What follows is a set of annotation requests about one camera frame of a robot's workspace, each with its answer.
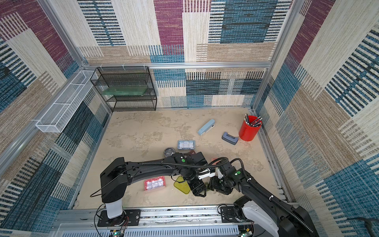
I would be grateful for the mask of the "white pillbox with green lid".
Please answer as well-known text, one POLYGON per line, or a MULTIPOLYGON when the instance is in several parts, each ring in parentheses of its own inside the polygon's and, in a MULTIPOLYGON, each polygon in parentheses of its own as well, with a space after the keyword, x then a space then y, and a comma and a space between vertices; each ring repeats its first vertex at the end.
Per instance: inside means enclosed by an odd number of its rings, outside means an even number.
POLYGON ((189 194, 191 191, 188 183, 184 180, 182 176, 176 178, 176 180, 174 181, 174 187, 186 195, 189 194))

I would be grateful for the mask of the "blue six-compartment pillbox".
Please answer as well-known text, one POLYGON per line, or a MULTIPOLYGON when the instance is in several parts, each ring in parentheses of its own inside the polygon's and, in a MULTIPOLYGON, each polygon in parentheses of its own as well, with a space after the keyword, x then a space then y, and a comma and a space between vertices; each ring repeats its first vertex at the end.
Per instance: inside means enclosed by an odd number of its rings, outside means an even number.
POLYGON ((179 140, 177 144, 178 150, 194 150, 195 141, 194 140, 179 140))

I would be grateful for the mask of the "round dark blue pillbox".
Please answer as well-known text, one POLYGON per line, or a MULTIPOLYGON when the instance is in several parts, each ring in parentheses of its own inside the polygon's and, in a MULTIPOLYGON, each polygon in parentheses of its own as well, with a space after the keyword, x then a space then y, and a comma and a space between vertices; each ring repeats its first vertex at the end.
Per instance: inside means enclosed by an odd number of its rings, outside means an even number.
POLYGON ((172 155, 175 154, 175 153, 176 153, 175 149, 174 149, 174 148, 171 148, 171 147, 166 148, 166 149, 164 150, 164 152, 163 152, 163 154, 164 154, 164 156, 165 156, 166 158, 172 156, 172 155))

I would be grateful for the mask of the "orange pillbox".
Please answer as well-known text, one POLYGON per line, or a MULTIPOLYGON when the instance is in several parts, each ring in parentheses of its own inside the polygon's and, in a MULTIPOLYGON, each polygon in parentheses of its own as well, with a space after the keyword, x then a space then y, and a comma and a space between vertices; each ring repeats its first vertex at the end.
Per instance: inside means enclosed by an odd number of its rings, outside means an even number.
POLYGON ((214 165, 214 164, 217 164, 218 162, 220 162, 220 159, 219 158, 213 158, 212 159, 212 162, 210 163, 211 165, 214 165))

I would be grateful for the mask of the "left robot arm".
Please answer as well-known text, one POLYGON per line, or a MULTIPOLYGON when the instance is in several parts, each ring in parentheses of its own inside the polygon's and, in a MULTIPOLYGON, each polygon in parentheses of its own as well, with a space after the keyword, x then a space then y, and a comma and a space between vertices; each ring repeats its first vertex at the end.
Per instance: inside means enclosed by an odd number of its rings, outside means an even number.
POLYGON ((229 165, 222 157, 208 163, 202 153, 174 153, 160 160, 126 162, 123 157, 115 159, 100 174, 101 199, 105 204, 107 221, 115 226, 123 224, 126 214, 122 198, 128 186, 135 182, 159 176, 183 177, 196 197, 205 197, 206 189, 201 175, 211 174, 217 167, 229 165))

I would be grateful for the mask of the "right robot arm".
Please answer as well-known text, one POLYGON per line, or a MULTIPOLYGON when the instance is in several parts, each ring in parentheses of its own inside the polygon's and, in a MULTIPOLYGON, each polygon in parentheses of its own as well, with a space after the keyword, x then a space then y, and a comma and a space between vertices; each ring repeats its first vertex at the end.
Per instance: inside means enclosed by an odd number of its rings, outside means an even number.
POLYGON ((260 185, 236 158, 218 158, 210 163, 222 177, 210 179, 209 189, 223 195, 233 190, 243 194, 234 203, 234 216, 239 220, 251 220, 273 237, 319 236, 310 214, 302 207, 294 207, 273 195, 260 185))

